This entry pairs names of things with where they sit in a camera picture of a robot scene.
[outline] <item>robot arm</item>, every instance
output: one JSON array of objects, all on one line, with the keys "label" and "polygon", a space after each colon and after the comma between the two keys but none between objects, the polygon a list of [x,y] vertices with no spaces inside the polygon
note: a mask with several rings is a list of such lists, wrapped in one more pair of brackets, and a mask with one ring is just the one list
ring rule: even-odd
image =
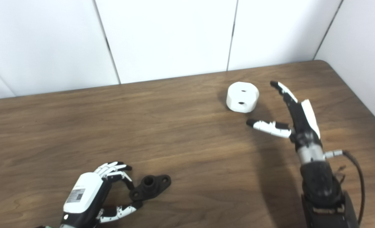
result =
[{"label": "robot arm", "polygon": [[129,190],[134,189],[131,178],[124,172],[131,169],[131,166],[116,161],[80,175],[63,206],[60,227],[93,228],[99,223],[118,220],[141,208],[142,201],[118,206],[114,213],[102,208],[112,183],[120,180]]},{"label": "robot arm", "polygon": [[[355,211],[348,193],[342,191],[326,159],[337,155],[351,157],[347,152],[336,150],[324,153],[320,131],[310,101],[298,102],[294,94],[282,83],[271,81],[289,109],[293,119],[293,128],[288,124],[249,119],[247,125],[274,136],[290,138],[295,144],[301,162],[303,177],[303,209],[308,227],[313,228],[357,228],[359,227]],[[360,167],[362,205],[364,204],[364,183]]]}]

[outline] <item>wooden table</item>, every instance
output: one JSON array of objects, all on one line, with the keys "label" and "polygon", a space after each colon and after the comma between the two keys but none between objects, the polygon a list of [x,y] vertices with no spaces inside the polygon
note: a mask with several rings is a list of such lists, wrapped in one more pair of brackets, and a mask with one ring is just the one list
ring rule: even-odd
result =
[{"label": "wooden table", "polygon": [[[270,80],[309,98],[325,150],[348,149],[366,179],[363,227],[375,227],[375,118],[329,65],[310,61],[0,100],[0,227],[59,227],[84,172],[109,161],[133,166],[135,182],[168,174],[172,185],[103,227],[305,227],[300,163],[289,140],[245,125],[248,117],[291,123]],[[225,105],[237,81],[260,90],[254,112]],[[359,211],[355,168],[343,185]],[[130,202],[116,183],[106,203]]]}]

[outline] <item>panel seam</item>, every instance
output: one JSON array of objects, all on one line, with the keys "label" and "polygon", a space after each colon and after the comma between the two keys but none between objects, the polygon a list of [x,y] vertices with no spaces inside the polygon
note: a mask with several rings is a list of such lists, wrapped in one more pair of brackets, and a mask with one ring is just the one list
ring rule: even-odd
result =
[{"label": "panel seam", "polygon": [[104,35],[104,39],[105,39],[105,42],[106,42],[106,45],[107,45],[107,49],[109,51],[110,59],[111,59],[111,62],[112,62],[112,65],[113,65],[113,68],[114,68],[114,71],[115,71],[115,74],[116,74],[116,77],[117,77],[118,84],[121,84],[120,76],[118,75],[117,66],[116,66],[116,63],[115,63],[114,58],[113,58],[113,53],[111,51],[110,44],[109,44],[108,39],[107,39],[106,31],[104,30],[102,17],[100,17],[100,12],[99,12],[99,9],[97,8],[96,0],[93,0],[93,5],[95,7],[97,18],[99,20],[100,28],[102,29],[102,33]]},{"label": "panel seam", "polygon": [[237,11],[238,11],[238,1],[239,1],[239,0],[237,0],[236,6],[235,6],[234,24],[232,25],[231,41],[230,41],[230,43],[229,43],[228,61],[227,61],[227,70],[226,70],[226,71],[228,71],[228,67],[229,67],[229,58],[231,57],[232,39],[233,39],[233,37],[234,37],[235,20],[236,20],[236,18],[237,18]]},{"label": "panel seam", "polygon": [[9,84],[3,79],[3,77],[0,75],[1,82],[9,89],[9,91],[14,95],[14,97],[17,97],[16,93],[10,88]]},{"label": "panel seam", "polygon": [[320,42],[319,45],[318,45],[318,48],[317,48],[317,50],[316,50],[316,52],[315,52],[315,54],[314,54],[313,60],[315,60],[315,57],[316,57],[316,55],[318,54],[318,51],[319,51],[319,49],[321,48],[322,43],[324,42],[325,37],[327,36],[328,31],[329,31],[329,29],[331,28],[332,23],[333,23],[333,21],[335,20],[335,17],[336,17],[336,15],[338,14],[338,11],[339,11],[340,7],[342,6],[343,1],[344,1],[344,0],[341,0],[341,2],[339,3],[338,8],[336,9],[336,12],[335,12],[333,18],[332,18],[331,22],[329,23],[329,26],[328,26],[327,30],[325,31],[325,34],[324,34],[324,36],[322,37],[321,42]]}]

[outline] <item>hole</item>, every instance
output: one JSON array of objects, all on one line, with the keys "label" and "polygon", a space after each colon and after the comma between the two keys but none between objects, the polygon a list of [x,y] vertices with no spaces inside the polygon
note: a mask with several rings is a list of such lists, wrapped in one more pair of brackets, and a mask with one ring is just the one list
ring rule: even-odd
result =
[{"label": "hole", "polygon": [[154,183],[154,179],[151,176],[147,176],[144,179],[144,185],[150,186]]}]

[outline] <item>black 3d-printed part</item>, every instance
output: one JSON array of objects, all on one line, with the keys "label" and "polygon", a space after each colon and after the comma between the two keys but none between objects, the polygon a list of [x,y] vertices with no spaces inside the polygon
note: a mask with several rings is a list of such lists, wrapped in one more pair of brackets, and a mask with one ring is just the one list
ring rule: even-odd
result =
[{"label": "black 3d-printed part", "polygon": [[159,196],[171,184],[170,176],[148,175],[144,177],[137,187],[130,191],[132,201],[149,200]]}]

